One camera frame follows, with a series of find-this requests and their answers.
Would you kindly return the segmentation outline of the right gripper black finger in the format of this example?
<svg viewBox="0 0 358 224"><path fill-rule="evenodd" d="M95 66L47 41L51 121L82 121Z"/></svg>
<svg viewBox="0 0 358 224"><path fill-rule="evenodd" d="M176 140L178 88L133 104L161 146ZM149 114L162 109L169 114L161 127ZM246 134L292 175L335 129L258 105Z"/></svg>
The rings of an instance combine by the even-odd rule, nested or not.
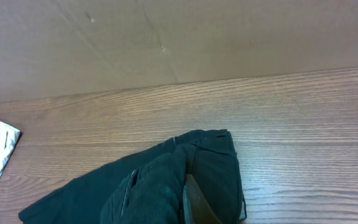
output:
<svg viewBox="0 0 358 224"><path fill-rule="evenodd" d="M185 224L222 224L191 174L186 175L182 196Z"/></svg>

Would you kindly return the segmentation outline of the black shorts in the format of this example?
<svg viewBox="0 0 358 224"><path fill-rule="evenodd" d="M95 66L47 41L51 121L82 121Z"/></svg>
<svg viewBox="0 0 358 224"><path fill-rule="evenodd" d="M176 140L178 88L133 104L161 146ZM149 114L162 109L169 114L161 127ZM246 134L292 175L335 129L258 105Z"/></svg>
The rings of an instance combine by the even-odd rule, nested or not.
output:
<svg viewBox="0 0 358 224"><path fill-rule="evenodd" d="M193 176L223 223L246 219L231 133L193 130L71 180L19 213L24 223L183 223Z"/></svg>

